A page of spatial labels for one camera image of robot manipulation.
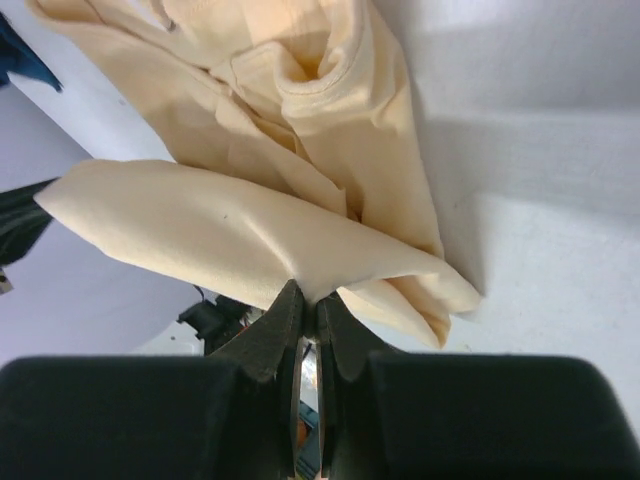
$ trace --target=black fabric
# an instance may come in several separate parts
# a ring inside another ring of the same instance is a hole
[[[51,222],[51,215],[33,199],[51,182],[0,193],[0,267],[24,257]]]
[[[11,28],[9,21],[0,13],[0,87],[9,83],[9,72],[40,80],[51,85],[56,91],[62,91],[62,84],[53,72]]]

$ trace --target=wall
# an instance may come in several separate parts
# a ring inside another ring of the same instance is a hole
[[[88,154],[15,87],[0,90],[0,191],[64,174]],[[124,353],[199,299],[182,282],[121,264],[53,222],[7,267],[0,365],[46,353]]]

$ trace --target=beige t-shirt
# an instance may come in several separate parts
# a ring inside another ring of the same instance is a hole
[[[441,345],[478,295],[442,260],[402,51],[371,3],[139,1],[167,28],[126,0],[28,3],[181,166],[86,163],[40,204],[114,258],[261,308],[289,278],[311,302],[343,287],[356,315]]]

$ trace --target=black object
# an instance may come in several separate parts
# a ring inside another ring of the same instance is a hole
[[[300,402],[300,419],[311,433],[298,452],[296,473],[304,480],[315,480],[320,472],[320,427],[318,414],[304,402]]]
[[[51,215],[33,199],[51,182],[0,193],[0,267],[23,258],[51,223]]]
[[[302,331],[319,356],[330,480],[640,478],[616,399],[566,358],[410,355],[337,295],[288,283],[206,359],[28,359],[0,372],[0,478],[282,480]]]
[[[240,319],[249,308],[220,296],[215,305],[203,300],[189,307],[180,314],[178,323],[186,323],[195,329],[196,338],[204,340],[205,355],[210,355],[242,331]]]
[[[40,80],[62,91],[62,84],[33,50],[11,28],[11,24],[0,13],[0,87],[9,84],[7,73],[18,73]]]

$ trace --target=cream fabric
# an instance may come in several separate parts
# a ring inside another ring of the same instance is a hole
[[[28,0],[182,165],[88,162],[38,202],[114,258],[261,308],[289,278],[310,301],[344,287],[357,315],[441,345],[478,295],[442,260],[402,52],[373,6],[140,2],[171,31],[125,0]]]

